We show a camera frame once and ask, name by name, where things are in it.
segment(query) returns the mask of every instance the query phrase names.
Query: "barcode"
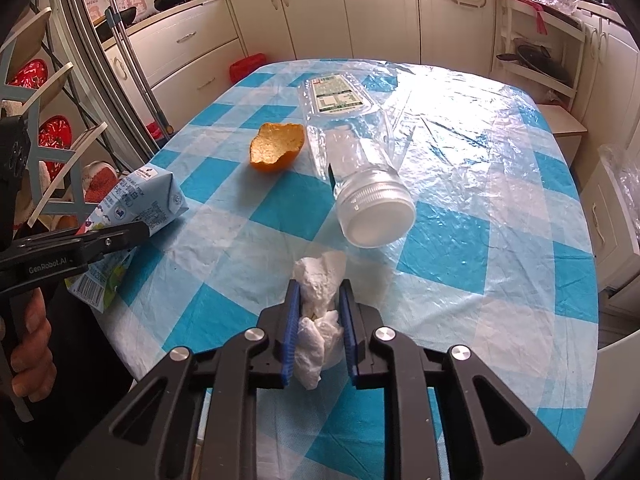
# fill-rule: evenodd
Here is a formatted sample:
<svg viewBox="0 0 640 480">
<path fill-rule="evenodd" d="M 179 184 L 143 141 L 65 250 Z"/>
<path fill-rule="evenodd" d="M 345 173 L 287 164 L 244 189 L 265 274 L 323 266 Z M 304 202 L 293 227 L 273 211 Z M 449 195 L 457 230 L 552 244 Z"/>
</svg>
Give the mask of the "barcode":
<svg viewBox="0 0 640 480">
<path fill-rule="evenodd" d="M 100 301 L 100 293 L 102 291 L 102 287 L 99 283 L 94 282 L 94 280 L 88 276 L 82 276 L 76 291 L 87 303 L 96 306 L 97 308 L 98 302 Z"/>
</svg>

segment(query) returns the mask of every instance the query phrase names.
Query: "plastic tablecloth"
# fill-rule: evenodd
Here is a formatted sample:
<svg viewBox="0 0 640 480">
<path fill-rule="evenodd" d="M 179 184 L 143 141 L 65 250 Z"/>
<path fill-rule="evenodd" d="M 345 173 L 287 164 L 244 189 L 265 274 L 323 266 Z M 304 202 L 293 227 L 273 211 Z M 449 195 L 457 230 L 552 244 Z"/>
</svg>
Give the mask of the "plastic tablecloth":
<svg viewBox="0 0 640 480">
<path fill-rule="evenodd" d="M 308 146 L 290 171 L 248 165 L 261 124 L 302 122 L 303 80 L 343 71 L 388 107 L 417 204 L 406 238 L 376 250 L 342 236 Z M 524 92 L 429 66 L 277 63 L 229 89 L 152 164 L 174 172 L 190 210 L 139 249 L 98 317 L 137 378 L 175 346 L 203 351 L 253 326 L 283 300 L 296 260 L 339 250 L 357 301 L 422 346 L 471 346 L 573 448 L 596 362 L 594 263 L 568 168 Z M 261 391 L 257 429 L 259 478 L 383 476 L 383 393 L 356 391 L 344 361 L 316 390 L 292 380 Z"/>
</svg>

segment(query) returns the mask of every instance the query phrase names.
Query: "clear plastic container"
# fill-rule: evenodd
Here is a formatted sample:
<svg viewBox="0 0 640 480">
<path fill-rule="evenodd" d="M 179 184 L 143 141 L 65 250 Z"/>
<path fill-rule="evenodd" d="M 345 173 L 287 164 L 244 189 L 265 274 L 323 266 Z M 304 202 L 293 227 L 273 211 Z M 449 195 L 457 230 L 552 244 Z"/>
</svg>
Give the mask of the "clear plastic container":
<svg viewBox="0 0 640 480">
<path fill-rule="evenodd" d="M 390 160 L 385 111 L 349 73 L 306 80 L 300 102 L 315 167 L 334 188 L 345 238 L 370 249 L 407 234 L 415 205 Z"/>
</svg>

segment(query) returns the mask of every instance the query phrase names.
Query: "blue and white tablecloth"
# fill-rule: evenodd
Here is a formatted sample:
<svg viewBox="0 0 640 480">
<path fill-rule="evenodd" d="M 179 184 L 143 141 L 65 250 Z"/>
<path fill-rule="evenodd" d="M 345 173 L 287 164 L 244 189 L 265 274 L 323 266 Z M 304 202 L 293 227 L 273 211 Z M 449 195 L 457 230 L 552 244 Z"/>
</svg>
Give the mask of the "blue and white tablecloth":
<svg viewBox="0 0 640 480">
<path fill-rule="evenodd" d="M 247 163 L 261 124 L 302 122 L 300 82 L 335 71 L 353 72 L 387 103 L 397 160 L 406 154 L 401 176 L 417 221 L 379 250 L 345 241 L 306 146 L 281 174 Z M 393 103 L 398 92 L 404 105 Z M 272 64 L 206 108 L 152 163 L 174 172 L 190 210 L 139 250 L 100 318 L 137 378 L 174 346 L 202 351 L 253 326 L 283 299 L 296 260 L 340 250 L 358 301 L 423 346 L 471 346 L 573 448 L 596 362 L 596 278 L 574 183 L 524 92 L 425 66 Z M 344 362 L 317 390 L 293 380 L 258 398 L 259 478 L 379 479 L 383 438 L 382 391 L 356 391 Z"/>
</svg>

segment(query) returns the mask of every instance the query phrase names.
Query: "white lid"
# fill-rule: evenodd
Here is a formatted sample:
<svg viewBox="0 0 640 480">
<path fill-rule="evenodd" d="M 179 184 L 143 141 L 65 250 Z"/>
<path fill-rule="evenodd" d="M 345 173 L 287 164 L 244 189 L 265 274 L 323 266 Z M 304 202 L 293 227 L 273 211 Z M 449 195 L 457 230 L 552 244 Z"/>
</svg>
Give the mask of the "white lid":
<svg viewBox="0 0 640 480">
<path fill-rule="evenodd" d="M 399 179 L 373 182 L 343 196 L 336 213 L 344 237 L 363 249 L 382 247 L 405 236 L 415 222 L 415 205 Z"/>
</svg>

